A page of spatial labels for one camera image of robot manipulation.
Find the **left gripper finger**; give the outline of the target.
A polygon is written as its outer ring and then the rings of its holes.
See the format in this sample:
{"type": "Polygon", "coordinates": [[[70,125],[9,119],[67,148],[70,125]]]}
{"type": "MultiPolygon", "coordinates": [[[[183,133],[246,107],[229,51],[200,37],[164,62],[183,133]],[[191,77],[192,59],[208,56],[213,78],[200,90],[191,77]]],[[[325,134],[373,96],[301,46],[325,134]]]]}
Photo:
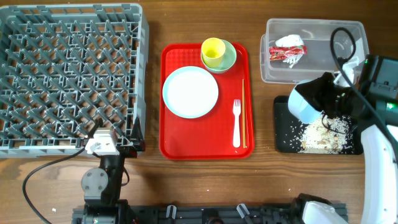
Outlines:
{"type": "Polygon", "coordinates": [[[141,121],[138,116],[135,118],[133,122],[130,140],[134,144],[141,144],[144,142],[144,135],[141,129],[141,121]]]}
{"type": "Polygon", "coordinates": [[[95,120],[94,126],[93,126],[93,127],[90,129],[90,131],[88,132],[88,136],[89,136],[89,137],[93,137],[95,131],[96,131],[98,128],[101,128],[102,126],[103,126],[103,120],[102,120],[101,118],[96,119],[96,120],[95,120]]]}

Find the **small light blue bowl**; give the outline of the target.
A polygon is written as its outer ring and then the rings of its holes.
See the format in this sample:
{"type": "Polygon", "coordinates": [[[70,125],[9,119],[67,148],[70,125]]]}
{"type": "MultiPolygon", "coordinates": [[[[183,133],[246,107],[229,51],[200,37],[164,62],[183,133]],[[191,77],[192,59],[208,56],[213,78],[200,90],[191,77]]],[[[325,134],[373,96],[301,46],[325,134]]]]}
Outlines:
{"type": "Polygon", "coordinates": [[[288,99],[288,109],[292,115],[294,115],[303,124],[310,124],[318,119],[322,111],[317,111],[311,106],[304,97],[296,90],[296,88],[304,83],[310,82],[310,80],[302,80],[298,82],[288,99]]]}

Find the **leftover rice with scraps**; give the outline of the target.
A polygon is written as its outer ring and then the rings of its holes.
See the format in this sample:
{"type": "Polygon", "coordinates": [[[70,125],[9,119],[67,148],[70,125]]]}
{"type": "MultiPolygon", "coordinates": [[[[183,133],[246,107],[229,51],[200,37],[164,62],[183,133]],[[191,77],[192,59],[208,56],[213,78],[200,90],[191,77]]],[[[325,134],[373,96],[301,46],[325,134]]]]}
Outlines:
{"type": "Polygon", "coordinates": [[[321,114],[310,124],[295,120],[282,135],[282,143],[294,152],[306,154],[351,154],[354,149],[350,117],[329,118],[321,114]]]}

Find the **red snack wrapper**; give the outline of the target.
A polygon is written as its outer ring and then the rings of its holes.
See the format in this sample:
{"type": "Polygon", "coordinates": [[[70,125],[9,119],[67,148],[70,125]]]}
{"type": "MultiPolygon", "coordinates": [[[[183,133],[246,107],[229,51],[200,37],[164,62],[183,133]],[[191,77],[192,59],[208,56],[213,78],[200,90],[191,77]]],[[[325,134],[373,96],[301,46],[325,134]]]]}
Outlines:
{"type": "Polygon", "coordinates": [[[285,60],[296,59],[299,60],[303,55],[307,54],[307,47],[304,45],[293,47],[270,47],[269,60],[285,60]]]}

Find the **white napkin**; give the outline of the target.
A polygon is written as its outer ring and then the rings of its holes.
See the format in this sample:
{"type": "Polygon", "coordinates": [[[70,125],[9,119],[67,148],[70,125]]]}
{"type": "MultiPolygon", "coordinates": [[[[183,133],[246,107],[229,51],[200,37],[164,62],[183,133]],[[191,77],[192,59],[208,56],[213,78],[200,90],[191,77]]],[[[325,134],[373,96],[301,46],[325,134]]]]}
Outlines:
{"type": "MultiPolygon", "coordinates": [[[[298,47],[301,45],[304,45],[303,40],[299,35],[296,34],[290,34],[288,36],[285,36],[275,42],[275,45],[277,47],[298,47]]],[[[289,64],[289,68],[292,68],[304,55],[304,53],[288,53],[286,58],[283,60],[283,62],[289,64]]]]}

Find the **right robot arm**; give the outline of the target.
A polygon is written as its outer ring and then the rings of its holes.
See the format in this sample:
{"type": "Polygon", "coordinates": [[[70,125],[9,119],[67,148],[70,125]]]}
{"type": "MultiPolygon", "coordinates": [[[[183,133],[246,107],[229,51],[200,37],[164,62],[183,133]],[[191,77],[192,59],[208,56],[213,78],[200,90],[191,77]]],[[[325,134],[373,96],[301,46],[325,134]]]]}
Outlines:
{"type": "Polygon", "coordinates": [[[361,223],[397,223],[397,60],[367,55],[357,86],[337,79],[326,72],[298,83],[289,112],[305,124],[321,114],[356,120],[353,139],[365,161],[361,223]]]}

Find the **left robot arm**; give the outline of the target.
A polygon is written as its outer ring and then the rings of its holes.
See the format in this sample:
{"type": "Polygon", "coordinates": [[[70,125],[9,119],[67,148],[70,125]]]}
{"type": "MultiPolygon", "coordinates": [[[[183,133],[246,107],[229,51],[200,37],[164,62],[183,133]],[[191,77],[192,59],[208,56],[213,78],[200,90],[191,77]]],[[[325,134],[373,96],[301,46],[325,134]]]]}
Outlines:
{"type": "Polygon", "coordinates": [[[133,122],[132,143],[118,146],[115,129],[104,128],[100,118],[86,134],[87,153],[100,158],[97,168],[87,171],[81,179],[85,207],[82,217],[76,223],[139,223],[139,219],[126,199],[120,198],[126,158],[136,158],[145,150],[141,122],[133,122]]]}

